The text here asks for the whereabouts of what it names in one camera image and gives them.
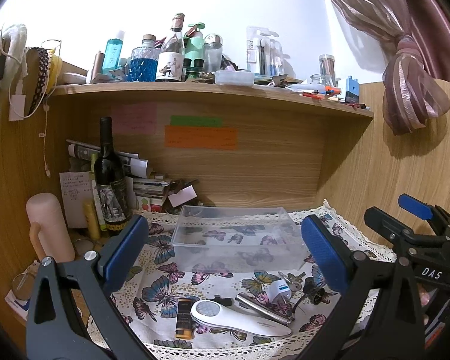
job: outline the dark wine bottle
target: dark wine bottle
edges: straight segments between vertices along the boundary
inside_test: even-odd
[[[94,165],[103,219],[111,236],[118,235],[131,217],[125,170],[113,150],[112,118],[100,118],[100,156]]]

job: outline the orange sticky note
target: orange sticky note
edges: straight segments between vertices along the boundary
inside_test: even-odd
[[[236,150],[236,128],[165,126],[165,147]]]

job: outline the silver tube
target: silver tube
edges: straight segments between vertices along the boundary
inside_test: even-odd
[[[274,313],[273,311],[270,311],[266,309],[261,304],[258,304],[254,300],[252,300],[249,296],[244,294],[243,292],[240,292],[237,296],[235,296],[235,299],[238,300],[240,303],[243,303],[250,307],[251,309],[255,310],[256,312],[259,312],[260,314],[264,315],[265,317],[276,321],[278,323],[281,323],[282,325],[288,326],[293,322],[293,318],[285,318],[281,315],[278,315]]]

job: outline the handwritten note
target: handwritten note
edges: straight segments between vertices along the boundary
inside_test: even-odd
[[[194,126],[194,127],[221,127],[220,117],[194,116],[194,115],[172,115],[171,126]]]
[[[63,209],[68,228],[86,228],[83,201],[93,199],[90,172],[60,173]]]
[[[236,141],[236,128],[165,126],[165,147],[236,150]]]
[[[157,124],[157,103],[112,106],[113,132],[119,135],[154,135]]]

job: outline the bottle label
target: bottle label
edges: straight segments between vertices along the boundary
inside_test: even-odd
[[[114,181],[110,185],[97,184],[97,191],[107,229],[111,231],[123,230],[131,217],[125,179]]]
[[[158,56],[156,80],[182,80],[183,55],[178,52],[162,52]]]

